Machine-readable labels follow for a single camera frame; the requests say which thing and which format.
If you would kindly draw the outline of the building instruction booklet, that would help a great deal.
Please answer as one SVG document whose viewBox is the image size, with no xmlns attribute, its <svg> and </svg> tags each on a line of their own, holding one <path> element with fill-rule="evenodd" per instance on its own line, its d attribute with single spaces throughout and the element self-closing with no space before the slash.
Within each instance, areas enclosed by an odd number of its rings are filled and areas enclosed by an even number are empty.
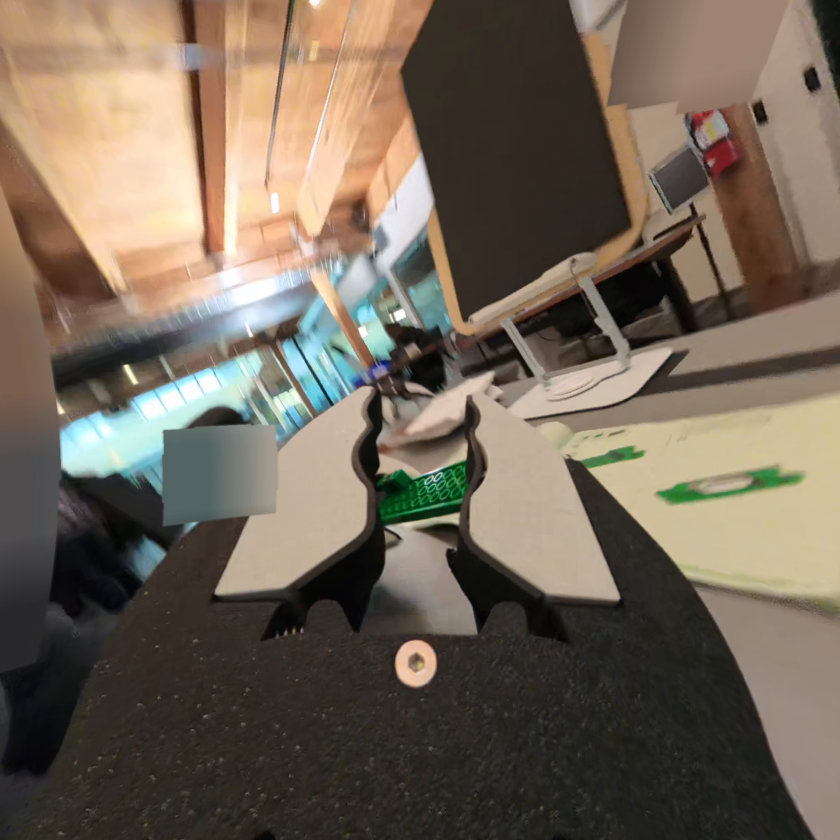
<svg viewBox="0 0 840 840">
<path fill-rule="evenodd" d="M 838 611 L 839 397 L 544 435 L 688 578 Z"/>
</svg>

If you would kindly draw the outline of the small grey monitor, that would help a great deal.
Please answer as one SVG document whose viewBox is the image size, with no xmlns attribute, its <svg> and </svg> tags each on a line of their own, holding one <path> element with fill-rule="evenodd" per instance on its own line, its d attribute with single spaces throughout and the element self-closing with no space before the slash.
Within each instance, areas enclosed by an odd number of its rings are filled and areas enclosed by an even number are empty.
<svg viewBox="0 0 840 840">
<path fill-rule="evenodd" d="M 670 215 L 695 202 L 711 186 L 705 162 L 690 142 L 656 164 L 648 178 Z"/>
</svg>

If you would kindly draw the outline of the dark wooden table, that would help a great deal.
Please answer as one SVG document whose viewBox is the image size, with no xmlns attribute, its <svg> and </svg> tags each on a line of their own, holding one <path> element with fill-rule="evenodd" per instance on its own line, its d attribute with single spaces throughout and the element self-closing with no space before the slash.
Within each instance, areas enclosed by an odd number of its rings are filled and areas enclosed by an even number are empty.
<svg viewBox="0 0 840 840">
<path fill-rule="evenodd" d="M 694 303 L 690 300 L 673 257 L 684 248 L 694 235 L 700 242 L 707 257 L 710 258 L 718 298 L 723 311 L 730 315 L 730 301 L 718 265 L 711 255 L 710 244 L 703 224 L 706 215 L 699 213 L 696 206 L 690 206 L 691 213 L 678 224 L 672 224 L 664 232 L 657 234 L 646 246 L 637 248 L 613 267 L 604 269 L 594 278 L 595 289 L 602 291 L 604 286 L 615 288 L 616 294 L 608 297 L 606 304 L 618 303 L 618 308 L 610 307 L 610 312 L 618 312 L 616 320 L 623 328 L 637 320 L 637 316 L 653 303 L 653 291 L 661 291 L 660 299 L 666 299 L 675 315 L 680 333 L 696 333 L 700 323 Z M 563 331 L 568 326 L 594 326 L 594 315 L 584 303 L 583 292 L 570 291 L 554 295 L 549 300 L 533 304 L 525 312 L 513 318 L 515 326 L 523 336 L 529 336 L 547 327 L 557 327 L 565 338 L 580 338 L 586 331 Z"/>
</svg>

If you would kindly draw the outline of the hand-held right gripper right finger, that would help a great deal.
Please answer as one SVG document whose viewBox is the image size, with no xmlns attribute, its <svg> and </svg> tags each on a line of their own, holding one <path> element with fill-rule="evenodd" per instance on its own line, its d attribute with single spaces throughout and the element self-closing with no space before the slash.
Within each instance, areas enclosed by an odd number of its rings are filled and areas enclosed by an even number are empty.
<svg viewBox="0 0 840 840">
<path fill-rule="evenodd" d="M 560 609 L 614 608 L 622 597 L 566 458 L 486 395 L 465 406 L 467 489 L 447 562 L 481 633 L 496 606 L 528 631 L 565 638 Z"/>
</svg>

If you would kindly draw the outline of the grey desk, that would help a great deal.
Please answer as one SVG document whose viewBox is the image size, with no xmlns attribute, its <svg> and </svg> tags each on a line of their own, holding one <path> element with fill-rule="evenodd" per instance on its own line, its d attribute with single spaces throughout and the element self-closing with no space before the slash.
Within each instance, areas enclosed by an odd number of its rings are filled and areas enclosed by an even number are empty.
<svg viewBox="0 0 840 840">
<path fill-rule="evenodd" d="M 691 384 L 653 385 L 633 400 L 563 416 L 575 431 L 672 421 L 784 404 L 838 392 L 838 361 L 796 362 L 777 376 L 751 374 L 725 383 L 704 371 L 836 348 L 839 297 L 820 297 L 676 339 L 685 353 L 676 377 Z M 385 572 L 364 619 L 366 631 L 476 630 L 466 598 L 445 568 L 454 532 L 398 529 Z M 813 609 L 701 588 L 700 597 L 728 641 L 749 684 L 785 784 L 815 838 L 839 838 L 838 619 Z"/>
</svg>

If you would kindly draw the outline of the red wall fixture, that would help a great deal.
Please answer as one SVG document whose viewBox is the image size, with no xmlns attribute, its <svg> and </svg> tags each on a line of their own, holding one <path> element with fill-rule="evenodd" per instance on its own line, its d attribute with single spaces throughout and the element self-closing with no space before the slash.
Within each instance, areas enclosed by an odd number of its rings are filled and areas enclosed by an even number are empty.
<svg viewBox="0 0 840 840">
<path fill-rule="evenodd" d="M 706 167 L 711 180 L 742 161 L 742 148 L 729 121 L 719 109 L 689 112 L 685 115 L 689 141 Z"/>
</svg>

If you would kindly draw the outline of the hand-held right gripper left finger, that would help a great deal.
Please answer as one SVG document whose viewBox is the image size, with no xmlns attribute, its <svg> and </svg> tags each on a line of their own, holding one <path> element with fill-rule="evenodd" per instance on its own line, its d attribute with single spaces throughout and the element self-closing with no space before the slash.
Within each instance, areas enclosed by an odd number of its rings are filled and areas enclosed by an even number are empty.
<svg viewBox="0 0 840 840">
<path fill-rule="evenodd" d="M 276 602 L 286 628 L 336 602 L 361 630 L 385 567 L 376 479 L 382 396 L 366 385 L 279 451 L 276 510 L 250 517 L 217 583 L 220 602 Z"/>
</svg>

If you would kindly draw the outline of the white cloth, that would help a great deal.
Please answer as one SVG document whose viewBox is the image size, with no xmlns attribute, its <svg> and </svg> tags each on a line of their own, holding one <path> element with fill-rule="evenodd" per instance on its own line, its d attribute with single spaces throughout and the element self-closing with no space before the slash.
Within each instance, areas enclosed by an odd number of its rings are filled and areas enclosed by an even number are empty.
<svg viewBox="0 0 840 840">
<path fill-rule="evenodd" d="M 413 419 L 395 431 L 381 436 L 385 448 L 400 448 L 414 444 L 430 443 L 456 432 L 465 423 L 467 399 L 484 395 L 497 399 L 495 386 L 497 374 L 487 371 L 463 380 L 441 392 L 420 410 Z"/>
</svg>

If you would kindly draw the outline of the green brick plate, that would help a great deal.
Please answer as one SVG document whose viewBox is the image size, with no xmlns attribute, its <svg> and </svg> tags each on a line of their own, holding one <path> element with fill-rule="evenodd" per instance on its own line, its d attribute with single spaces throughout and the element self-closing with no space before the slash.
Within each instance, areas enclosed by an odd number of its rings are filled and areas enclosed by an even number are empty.
<svg viewBox="0 0 840 840">
<path fill-rule="evenodd" d="M 377 477 L 380 519 L 385 526 L 458 514 L 469 486 L 467 461 L 410 477 L 404 469 Z"/>
</svg>

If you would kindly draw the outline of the white stand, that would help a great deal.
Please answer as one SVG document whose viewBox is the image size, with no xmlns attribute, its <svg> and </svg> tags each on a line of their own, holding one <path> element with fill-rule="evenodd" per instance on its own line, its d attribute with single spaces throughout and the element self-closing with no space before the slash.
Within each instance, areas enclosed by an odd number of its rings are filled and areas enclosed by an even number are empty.
<svg viewBox="0 0 840 840">
<path fill-rule="evenodd" d="M 551 373 L 536 360 L 512 318 L 523 312 L 536 297 L 557 288 L 577 287 L 579 291 L 582 291 L 584 298 L 590 304 L 596 327 L 609 339 L 616 357 L 624 360 L 631 355 L 628 340 L 618 327 L 592 279 L 595 263 L 596 256 L 593 253 L 573 255 L 497 303 L 502 328 L 537 381 Z"/>
</svg>

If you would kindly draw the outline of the black screen with tan edge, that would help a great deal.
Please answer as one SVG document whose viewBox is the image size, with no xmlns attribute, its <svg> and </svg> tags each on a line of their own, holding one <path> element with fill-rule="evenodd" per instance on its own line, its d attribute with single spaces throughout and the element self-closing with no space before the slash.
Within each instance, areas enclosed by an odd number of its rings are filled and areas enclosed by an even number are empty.
<svg viewBox="0 0 840 840">
<path fill-rule="evenodd" d="M 568 2 L 434 2 L 402 67 L 454 329 L 478 334 L 641 238 L 647 191 L 608 54 Z"/>
</svg>

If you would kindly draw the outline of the white mat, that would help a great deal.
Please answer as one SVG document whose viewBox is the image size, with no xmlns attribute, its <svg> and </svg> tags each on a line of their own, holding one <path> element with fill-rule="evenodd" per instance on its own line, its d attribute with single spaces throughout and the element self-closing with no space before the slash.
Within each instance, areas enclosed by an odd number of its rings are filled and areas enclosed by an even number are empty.
<svg viewBox="0 0 840 840">
<path fill-rule="evenodd" d="M 650 347 L 626 359 L 612 357 L 574 372 L 548 374 L 510 405 L 525 420 L 562 416 L 611 407 L 634 397 L 675 352 Z"/>
</svg>

